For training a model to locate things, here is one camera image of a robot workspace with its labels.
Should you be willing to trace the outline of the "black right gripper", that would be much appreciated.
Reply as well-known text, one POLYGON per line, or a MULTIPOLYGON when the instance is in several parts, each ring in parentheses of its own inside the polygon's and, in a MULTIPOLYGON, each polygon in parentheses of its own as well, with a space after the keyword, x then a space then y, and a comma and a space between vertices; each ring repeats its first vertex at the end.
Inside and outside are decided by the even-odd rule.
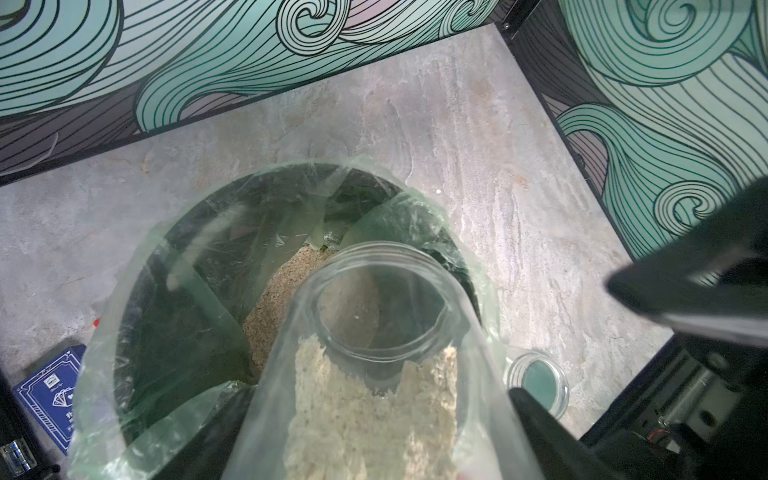
POLYGON ((605 286, 690 335, 673 336, 581 443, 625 479, 766 478, 767 181, 605 286))

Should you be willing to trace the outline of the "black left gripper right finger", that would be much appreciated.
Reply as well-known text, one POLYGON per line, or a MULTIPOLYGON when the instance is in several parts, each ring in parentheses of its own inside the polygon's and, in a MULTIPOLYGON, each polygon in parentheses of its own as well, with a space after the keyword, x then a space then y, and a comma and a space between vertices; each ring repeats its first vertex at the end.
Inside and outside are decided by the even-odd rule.
POLYGON ((618 476, 522 388, 508 391, 545 479, 617 479, 618 476))

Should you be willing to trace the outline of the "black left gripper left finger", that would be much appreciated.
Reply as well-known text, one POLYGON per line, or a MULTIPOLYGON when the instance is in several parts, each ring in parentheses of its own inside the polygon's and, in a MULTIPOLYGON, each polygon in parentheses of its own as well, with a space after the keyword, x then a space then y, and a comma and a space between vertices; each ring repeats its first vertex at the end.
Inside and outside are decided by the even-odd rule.
POLYGON ((154 479, 220 479, 253 396, 254 390, 248 388, 227 400, 223 408, 154 476, 154 479))

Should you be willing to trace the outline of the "green-lidded oatmeal jar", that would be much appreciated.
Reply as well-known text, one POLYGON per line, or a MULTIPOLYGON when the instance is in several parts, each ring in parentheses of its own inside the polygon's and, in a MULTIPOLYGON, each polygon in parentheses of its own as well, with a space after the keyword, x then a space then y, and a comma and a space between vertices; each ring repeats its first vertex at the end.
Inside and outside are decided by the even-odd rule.
POLYGON ((472 303, 395 242, 334 255, 293 296, 227 479, 538 479, 472 303))
POLYGON ((522 388, 528 392, 555 419, 566 413, 569 383, 563 369, 549 355, 508 347, 503 380, 508 389, 522 388))

